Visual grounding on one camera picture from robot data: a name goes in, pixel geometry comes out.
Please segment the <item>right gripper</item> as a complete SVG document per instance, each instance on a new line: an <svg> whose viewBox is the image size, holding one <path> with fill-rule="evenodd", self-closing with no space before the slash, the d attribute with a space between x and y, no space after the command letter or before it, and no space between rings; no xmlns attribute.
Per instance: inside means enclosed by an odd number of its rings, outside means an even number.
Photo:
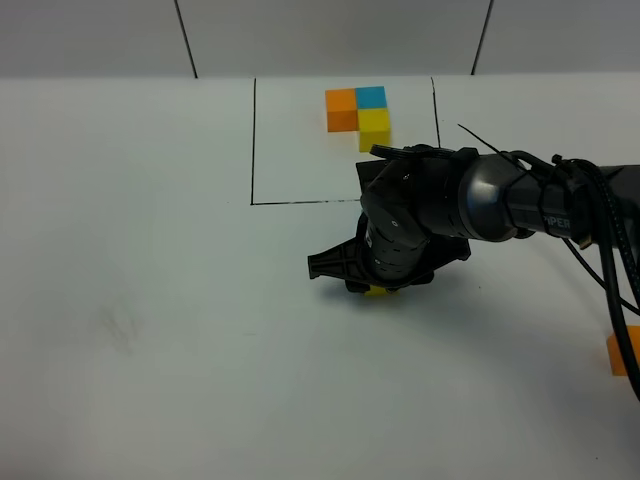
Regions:
<svg viewBox="0 0 640 480"><path fill-rule="evenodd" d="M324 252L308 257L311 279L330 277L345 282L352 293L373 287L398 291L431 283L435 272L455 261L470 257L464 239L432 238L409 247L382 238L354 237Z"/></svg>

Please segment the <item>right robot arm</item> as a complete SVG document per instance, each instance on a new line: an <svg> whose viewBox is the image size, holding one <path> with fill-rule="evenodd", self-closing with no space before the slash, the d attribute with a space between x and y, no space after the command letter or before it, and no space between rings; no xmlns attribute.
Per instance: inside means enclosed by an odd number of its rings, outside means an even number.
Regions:
<svg viewBox="0 0 640 480"><path fill-rule="evenodd" d="M437 269L465 261L472 240L504 242L537 232L585 247L629 241L639 261L639 168L596 167L523 151L481 154L416 145L375 146L356 165L362 213L354 238L308 258L312 279L345 282L351 292L428 284Z"/></svg>

